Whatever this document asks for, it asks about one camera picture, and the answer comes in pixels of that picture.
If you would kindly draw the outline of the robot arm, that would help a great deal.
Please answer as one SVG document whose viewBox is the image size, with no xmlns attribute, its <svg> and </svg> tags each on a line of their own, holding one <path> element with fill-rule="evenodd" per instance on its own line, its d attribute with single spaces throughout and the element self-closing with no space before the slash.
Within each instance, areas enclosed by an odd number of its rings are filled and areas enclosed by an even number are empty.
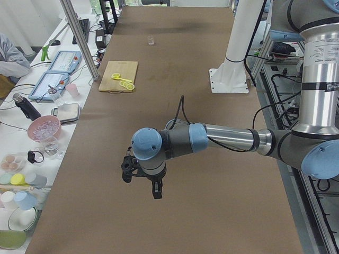
<svg viewBox="0 0 339 254">
<path fill-rule="evenodd" d="M 272 32 L 275 40 L 304 41 L 300 92 L 271 104 L 284 122 L 296 120 L 291 130 L 234 129 L 188 119 L 170 120 L 158 131 L 142 128 L 132 137 L 121 165 L 122 178 L 145 177 L 155 199 L 162 197 L 166 161 L 197 153 L 208 146 L 234 152 L 255 151 L 318 179 L 338 175 L 338 1 L 274 1 Z"/>
</svg>

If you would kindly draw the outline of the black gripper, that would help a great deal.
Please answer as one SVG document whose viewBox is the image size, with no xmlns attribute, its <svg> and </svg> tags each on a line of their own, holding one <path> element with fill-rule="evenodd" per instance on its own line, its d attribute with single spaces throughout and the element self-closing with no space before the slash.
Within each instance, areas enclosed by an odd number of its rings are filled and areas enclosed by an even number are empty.
<svg viewBox="0 0 339 254">
<path fill-rule="evenodd" d="M 162 178 L 166 175 L 166 162 L 164 160 L 138 160 L 139 177 L 146 177 L 152 181 L 152 194 L 154 199 L 162 199 Z"/>
</svg>

